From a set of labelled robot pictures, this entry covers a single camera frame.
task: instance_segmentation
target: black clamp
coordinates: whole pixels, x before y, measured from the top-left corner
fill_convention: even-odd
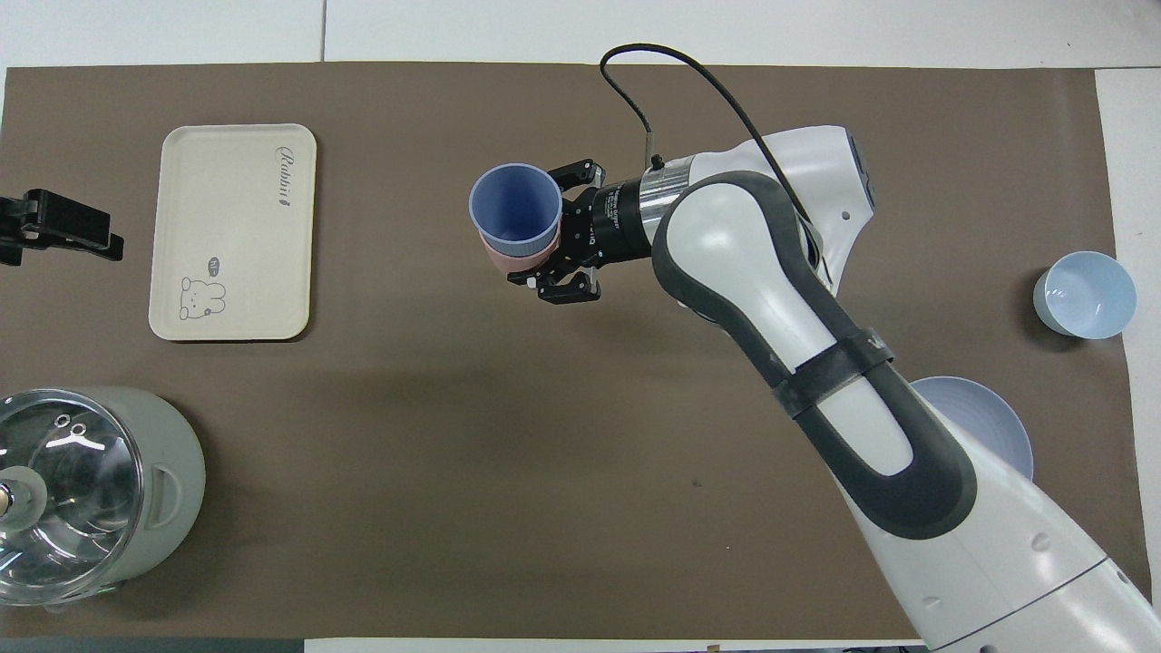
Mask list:
[[[49,191],[0,198],[0,263],[20,265],[23,250],[59,247],[121,260],[125,242],[109,231],[109,214]]]
[[[517,286],[536,288],[536,296],[555,304],[600,299],[596,268],[604,261],[592,227],[592,202],[605,182],[605,168],[592,159],[579,160],[548,171],[561,193],[585,186],[575,199],[562,198],[560,246],[548,260],[533,270],[512,272],[507,280]],[[577,270],[587,268],[589,273]]]

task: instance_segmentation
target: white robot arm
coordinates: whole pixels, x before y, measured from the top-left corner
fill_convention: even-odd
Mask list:
[[[737,342],[814,444],[932,651],[1161,651],[1161,622],[1112,560],[1040,489],[914,393],[886,344],[839,307],[839,277],[874,208],[846,130],[764,141],[812,222],[748,142],[585,191],[567,202],[565,218],[574,206],[577,214],[591,207],[591,216],[565,220],[560,242],[583,235],[597,253],[554,253],[510,280],[543,289],[565,263],[651,256],[665,292]],[[582,181],[596,187],[601,177]],[[482,235],[489,247],[506,245]]]

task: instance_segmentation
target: light blue cup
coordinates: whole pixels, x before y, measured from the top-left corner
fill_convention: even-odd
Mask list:
[[[1128,325],[1137,311],[1137,286],[1116,259],[1073,252],[1040,275],[1032,303],[1053,331],[1098,340]]]
[[[547,172],[510,163],[479,175],[468,195],[468,215],[493,250],[525,258],[556,238],[562,204],[561,188]]]

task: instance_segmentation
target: handle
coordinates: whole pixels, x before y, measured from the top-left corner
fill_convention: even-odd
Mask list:
[[[172,487],[173,491],[173,507],[161,516],[160,512],[165,508],[165,497],[170,490],[164,489],[166,485]],[[168,525],[178,518],[178,512],[181,512],[182,498],[185,498],[186,491],[181,485],[181,479],[173,469],[165,465],[156,464],[153,465],[153,497],[152,508],[150,509],[150,516],[145,521],[145,528],[149,530],[160,529],[161,526]]]

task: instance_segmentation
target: black strap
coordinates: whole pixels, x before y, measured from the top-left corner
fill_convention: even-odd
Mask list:
[[[774,386],[774,397],[796,418],[872,367],[894,359],[895,353],[874,329],[860,329],[800,365]]]

